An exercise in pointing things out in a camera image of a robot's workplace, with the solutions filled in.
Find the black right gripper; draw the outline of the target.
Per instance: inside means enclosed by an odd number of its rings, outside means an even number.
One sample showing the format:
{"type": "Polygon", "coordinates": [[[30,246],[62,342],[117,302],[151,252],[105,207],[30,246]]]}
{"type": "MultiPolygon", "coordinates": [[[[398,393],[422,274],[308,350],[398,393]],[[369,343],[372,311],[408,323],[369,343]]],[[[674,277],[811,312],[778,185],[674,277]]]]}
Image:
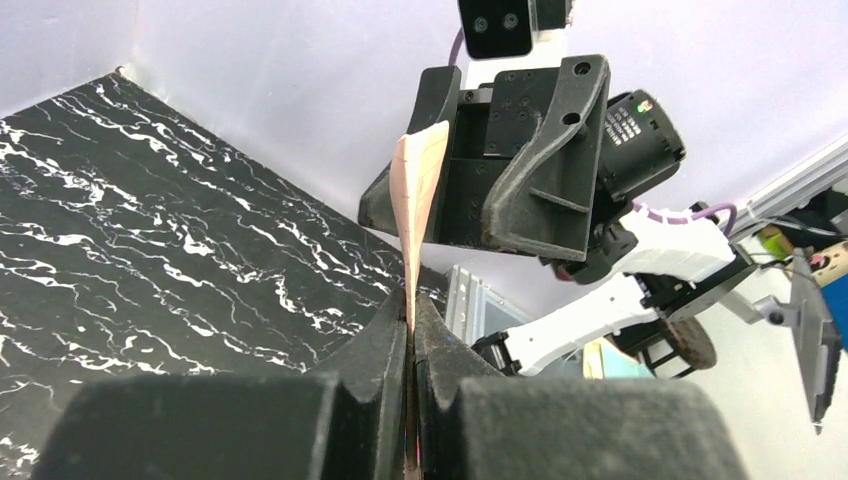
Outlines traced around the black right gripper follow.
{"type": "MultiPolygon", "coordinates": [[[[426,232],[460,248],[585,260],[610,74],[603,55],[565,57],[503,71],[459,102],[458,67],[425,69],[407,133],[448,121],[452,137],[426,232]]],[[[389,170],[360,197],[362,227],[397,232],[389,170]]]]}

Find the cream paper letter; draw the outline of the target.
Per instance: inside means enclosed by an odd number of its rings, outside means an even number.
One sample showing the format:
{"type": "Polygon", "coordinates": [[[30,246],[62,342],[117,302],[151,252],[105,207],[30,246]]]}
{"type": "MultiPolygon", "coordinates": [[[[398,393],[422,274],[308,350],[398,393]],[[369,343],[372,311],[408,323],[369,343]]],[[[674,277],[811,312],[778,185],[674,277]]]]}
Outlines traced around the cream paper letter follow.
{"type": "Polygon", "coordinates": [[[449,122],[441,121],[396,143],[390,162],[389,193],[404,260],[406,322],[416,325],[416,295],[421,247],[449,140],[449,122]]]}

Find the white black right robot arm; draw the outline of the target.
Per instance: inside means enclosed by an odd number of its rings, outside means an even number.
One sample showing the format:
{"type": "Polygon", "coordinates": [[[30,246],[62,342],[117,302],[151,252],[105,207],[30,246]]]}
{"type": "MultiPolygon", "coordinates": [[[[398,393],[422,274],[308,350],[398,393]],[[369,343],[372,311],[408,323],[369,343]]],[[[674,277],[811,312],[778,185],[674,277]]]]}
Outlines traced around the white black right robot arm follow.
{"type": "Polygon", "coordinates": [[[753,272],[715,207],[639,202],[679,170],[686,149],[649,93],[609,95],[605,57],[493,60],[467,86],[461,77],[456,66],[422,73],[407,131],[362,194],[358,221],[401,241],[409,282],[431,243],[535,257],[590,287],[477,340],[497,370],[532,376],[599,337],[644,323],[669,329],[753,272]]]}

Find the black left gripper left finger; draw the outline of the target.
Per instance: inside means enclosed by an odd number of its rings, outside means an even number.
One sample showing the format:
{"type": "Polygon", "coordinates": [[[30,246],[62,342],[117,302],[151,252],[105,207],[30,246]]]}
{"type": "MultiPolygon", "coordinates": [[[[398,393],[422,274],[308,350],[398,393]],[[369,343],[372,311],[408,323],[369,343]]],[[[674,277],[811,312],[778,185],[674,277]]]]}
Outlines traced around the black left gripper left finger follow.
{"type": "Polygon", "coordinates": [[[397,479],[405,295],[302,375],[138,376],[85,386],[36,479],[397,479]]]}

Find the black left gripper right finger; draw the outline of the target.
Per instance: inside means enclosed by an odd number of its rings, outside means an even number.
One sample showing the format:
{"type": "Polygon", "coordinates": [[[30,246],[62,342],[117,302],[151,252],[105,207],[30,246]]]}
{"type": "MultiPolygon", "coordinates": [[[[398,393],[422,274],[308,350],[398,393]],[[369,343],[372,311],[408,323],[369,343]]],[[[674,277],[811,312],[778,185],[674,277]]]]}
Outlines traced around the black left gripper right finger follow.
{"type": "Polygon", "coordinates": [[[508,377],[415,311],[427,479],[743,479],[715,405],[675,380],[508,377]]]}

